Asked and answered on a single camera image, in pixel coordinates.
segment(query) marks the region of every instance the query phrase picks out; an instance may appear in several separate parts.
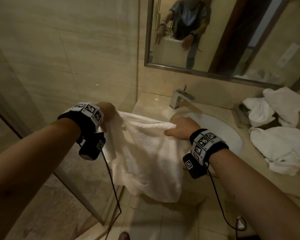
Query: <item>marble countertop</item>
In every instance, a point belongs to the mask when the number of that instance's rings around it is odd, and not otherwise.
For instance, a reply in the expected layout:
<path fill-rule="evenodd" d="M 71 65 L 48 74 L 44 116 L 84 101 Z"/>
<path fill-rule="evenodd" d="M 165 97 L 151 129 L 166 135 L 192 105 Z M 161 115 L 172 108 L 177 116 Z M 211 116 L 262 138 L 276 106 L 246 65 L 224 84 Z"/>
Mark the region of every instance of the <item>marble countertop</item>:
<path fill-rule="evenodd" d="M 142 92 L 132 113 L 165 122 L 170 121 L 173 117 L 182 116 L 189 112 L 203 113 L 216 117 L 231 126 L 240 135 L 243 141 L 243 149 L 239 156 L 242 160 L 265 176 L 283 192 L 300 198 L 300 171 L 296 176 L 271 172 L 263 155 L 250 142 L 248 128 L 237 128 L 230 109 L 199 103 L 190 104 L 182 100 L 180 108 L 173 110 L 169 107 L 170 100 L 171 98 L 167 96 Z"/>

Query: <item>oval sink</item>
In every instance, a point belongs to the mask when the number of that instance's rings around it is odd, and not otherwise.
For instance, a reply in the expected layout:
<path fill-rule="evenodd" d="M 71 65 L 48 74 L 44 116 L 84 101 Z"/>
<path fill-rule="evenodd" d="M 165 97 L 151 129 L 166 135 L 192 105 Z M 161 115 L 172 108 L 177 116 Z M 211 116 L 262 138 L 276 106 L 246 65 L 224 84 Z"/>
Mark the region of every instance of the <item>oval sink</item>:
<path fill-rule="evenodd" d="M 201 128 L 208 129 L 224 140 L 229 149 L 239 155 L 242 151 L 243 142 L 239 134 L 223 121 L 203 113 L 187 113 L 184 117 L 190 117 L 196 121 Z"/>

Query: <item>faucet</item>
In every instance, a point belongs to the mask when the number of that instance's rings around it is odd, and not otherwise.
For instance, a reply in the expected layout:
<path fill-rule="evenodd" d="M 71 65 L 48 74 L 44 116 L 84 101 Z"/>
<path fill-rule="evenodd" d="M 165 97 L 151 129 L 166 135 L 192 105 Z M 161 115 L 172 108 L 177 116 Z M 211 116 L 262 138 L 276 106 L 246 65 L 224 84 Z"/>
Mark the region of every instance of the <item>faucet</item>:
<path fill-rule="evenodd" d="M 172 109 L 177 109 L 179 108 L 180 101 L 181 99 L 184 99 L 185 101 L 188 101 L 191 103 L 195 98 L 191 96 L 190 94 L 186 93 L 187 85 L 185 85 L 184 89 L 177 89 L 173 91 L 172 97 L 171 97 L 171 102 L 170 102 L 170 107 Z"/>

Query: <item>hand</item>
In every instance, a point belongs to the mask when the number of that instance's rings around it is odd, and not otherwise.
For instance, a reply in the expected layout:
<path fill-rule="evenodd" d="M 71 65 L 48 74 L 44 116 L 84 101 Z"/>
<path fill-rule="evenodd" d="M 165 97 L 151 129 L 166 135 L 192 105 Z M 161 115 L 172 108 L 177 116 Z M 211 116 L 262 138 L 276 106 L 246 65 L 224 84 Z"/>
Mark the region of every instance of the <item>hand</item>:
<path fill-rule="evenodd" d="M 200 125 L 188 117 L 179 117 L 172 123 L 176 125 L 176 128 L 166 130 L 164 135 L 173 136 L 184 141 L 189 141 L 192 133 L 200 129 Z"/>
<path fill-rule="evenodd" d="M 157 35 L 155 37 L 155 44 L 160 44 L 162 37 L 166 36 L 166 28 L 163 25 L 160 25 L 157 30 Z"/>
<path fill-rule="evenodd" d="M 111 121 L 115 114 L 117 113 L 116 108 L 113 106 L 112 103 L 108 102 L 100 102 L 96 104 L 103 113 L 103 123 L 101 124 L 101 128 L 104 132 L 107 132 L 106 124 L 107 122 Z"/>
<path fill-rule="evenodd" d="M 182 48 L 184 51 L 187 51 L 188 49 L 190 49 L 192 43 L 193 43 L 193 35 L 192 34 L 189 34 L 187 37 L 185 37 L 182 41 Z"/>

